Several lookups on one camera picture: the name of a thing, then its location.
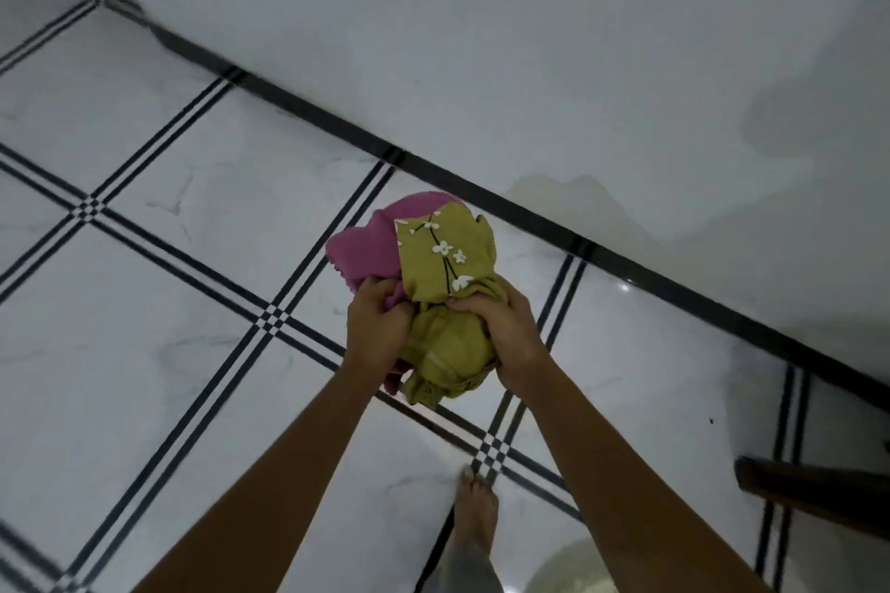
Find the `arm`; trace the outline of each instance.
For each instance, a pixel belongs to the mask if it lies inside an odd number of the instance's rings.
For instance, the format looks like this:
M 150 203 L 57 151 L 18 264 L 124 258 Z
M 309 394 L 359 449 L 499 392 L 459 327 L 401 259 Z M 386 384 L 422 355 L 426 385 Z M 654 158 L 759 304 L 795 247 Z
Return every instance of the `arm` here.
M 382 311 L 394 289 L 394 280 L 365 281 L 349 306 L 340 370 L 135 593 L 278 590 L 352 432 L 407 338 L 411 306 Z
M 508 303 L 472 296 L 621 593 L 761 593 L 751 568 L 680 499 L 585 398 L 540 340 L 528 299 L 501 279 Z

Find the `foot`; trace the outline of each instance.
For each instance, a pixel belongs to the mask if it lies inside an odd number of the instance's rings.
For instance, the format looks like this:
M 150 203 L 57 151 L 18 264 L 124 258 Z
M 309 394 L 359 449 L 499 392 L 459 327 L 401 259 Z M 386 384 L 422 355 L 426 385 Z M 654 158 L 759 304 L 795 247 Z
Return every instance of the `foot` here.
M 477 543 L 487 554 L 495 539 L 497 496 L 480 475 L 466 467 L 458 481 L 454 501 L 454 539 L 456 543 Z

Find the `white wall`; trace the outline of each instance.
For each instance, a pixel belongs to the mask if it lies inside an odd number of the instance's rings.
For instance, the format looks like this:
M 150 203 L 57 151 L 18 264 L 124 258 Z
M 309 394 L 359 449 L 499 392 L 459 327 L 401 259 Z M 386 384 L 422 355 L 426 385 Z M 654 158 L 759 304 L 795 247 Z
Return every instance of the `white wall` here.
M 890 0 L 140 0 L 162 25 L 890 379 Z

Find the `black baseboard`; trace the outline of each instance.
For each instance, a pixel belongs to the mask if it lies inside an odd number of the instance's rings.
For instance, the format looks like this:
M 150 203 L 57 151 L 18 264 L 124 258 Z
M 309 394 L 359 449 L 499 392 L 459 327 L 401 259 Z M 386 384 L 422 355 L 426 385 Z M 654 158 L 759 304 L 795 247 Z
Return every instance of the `black baseboard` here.
M 156 25 L 150 25 L 150 28 L 165 48 L 218 75 L 222 75 L 233 65 L 167 29 Z M 239 82 L 239 87 L 261 99 L 381 160 L 389 161 L 401 158 L 401 162 L 397 162 L 396 166 L 409 174 L 454 194 L 483 211 L 506 220 L 525 232 L 534 234 L 536 237 L 550 242 L 553 246 L 583 258 L 591 265 L 679 307 L 684 312 L 717 326 L 785 362 L 811 372 L 826 382 L 890 412 L 890 385 L 856 371 L 845 363 L 807 347 L 778 330 L 771 329 L 765 324 L 741 315 L 667 277 L 652 272 L 639 263 L 619 256 L 614 251 L 573 233 L 568 228 L 529 211 L 527 208 L 510 202 L 476 183 L 471 183 L 451 171 L 444 170 L 429 160 L 418 157 L 410 151 L 403 151 L 360 126 L 333 115 L 323 108 L 253 75 L 253 73 L 247 71 L 245 73 L 245 77 Z M 402 151 L 403 154 L 394 156 L 394 149 Z

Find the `left hand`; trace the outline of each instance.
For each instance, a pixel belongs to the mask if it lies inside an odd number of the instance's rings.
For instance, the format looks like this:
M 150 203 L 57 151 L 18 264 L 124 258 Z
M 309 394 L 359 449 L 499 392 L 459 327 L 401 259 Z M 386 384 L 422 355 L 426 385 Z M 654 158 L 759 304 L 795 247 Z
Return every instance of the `left hand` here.
M 384 299 L 397 284 L 395 279 L 369 277 L 352 299 L 346 318 L 344 363 L 379 374 L 381 382 L 405 346 L 414 318 L 414 307 L 407 301 L 384 311 Z

